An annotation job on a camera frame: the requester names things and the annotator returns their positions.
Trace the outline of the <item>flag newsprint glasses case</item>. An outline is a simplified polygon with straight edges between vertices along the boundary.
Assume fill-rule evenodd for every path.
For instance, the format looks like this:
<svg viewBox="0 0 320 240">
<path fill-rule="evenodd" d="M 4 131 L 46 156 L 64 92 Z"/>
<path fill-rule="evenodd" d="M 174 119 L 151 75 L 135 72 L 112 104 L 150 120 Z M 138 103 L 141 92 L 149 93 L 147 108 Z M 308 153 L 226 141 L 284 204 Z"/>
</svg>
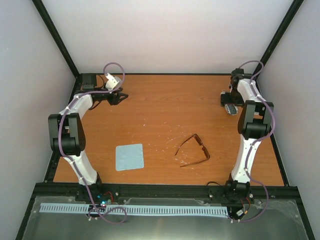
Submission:
<svg viewBox="0 0 320 240">
<path fill-rule="evenodd" d="M 225 104 L 224 108 L 225 108 L 226 112 L 231 116 L 235 116 L 239 112 L 238 107 L 235 106 L 234 104 Z"/>
</svg>

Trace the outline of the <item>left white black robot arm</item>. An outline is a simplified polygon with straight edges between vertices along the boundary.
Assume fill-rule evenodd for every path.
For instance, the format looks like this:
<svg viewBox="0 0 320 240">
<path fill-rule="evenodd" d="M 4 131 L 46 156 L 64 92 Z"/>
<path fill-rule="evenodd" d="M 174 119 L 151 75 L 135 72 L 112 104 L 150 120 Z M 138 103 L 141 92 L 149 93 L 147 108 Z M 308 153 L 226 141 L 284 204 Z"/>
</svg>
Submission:
<svg viewBox="0 0 320 240">
<path fill-rule="evenodd" d="M 97 77 L 93 74 L 83 74 L 82 87 L 77 90 L 71 102 L 59 113 L 48 117 L 50 147 L 59 153 L 71 166 L 82 186 L 89 186 L 86 195 L 92 201 L 103 198 L 104 188 L 98 172 L 92 167 L 85 152 L 86 136 L 82 125 L 82 118 L 87 111 L 94 108 L 94 103 L 108 101 L 118 105 L 128 98 L 122 93 L 125 74 L 121 77 L 105 73 L 103 85 L 97 87 Z"/>
</svg>

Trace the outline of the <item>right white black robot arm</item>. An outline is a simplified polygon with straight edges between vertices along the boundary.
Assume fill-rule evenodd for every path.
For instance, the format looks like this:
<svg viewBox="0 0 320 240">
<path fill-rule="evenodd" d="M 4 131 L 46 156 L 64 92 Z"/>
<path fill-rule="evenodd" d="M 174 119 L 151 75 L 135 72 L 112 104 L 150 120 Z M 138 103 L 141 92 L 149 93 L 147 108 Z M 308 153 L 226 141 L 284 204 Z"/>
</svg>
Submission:
<svg viewBox="0 0 320 240">
<path fill-rule="evenodd" d="M 250 176 L 256 152 L 264 137 L 271 132 L 274 105 L 267 102 L 256 87 L 251 74 L 245 74 L 243 68 L 231 72 L 230 91 L 221 92 L 220 105 L 234 116 L 238 108 L 242 111 L 237 124 L 240 146 L 236 163 L 225 183 L 224 196 L 235 203 L 246 198 L 250 191 Z"/>
</svg>

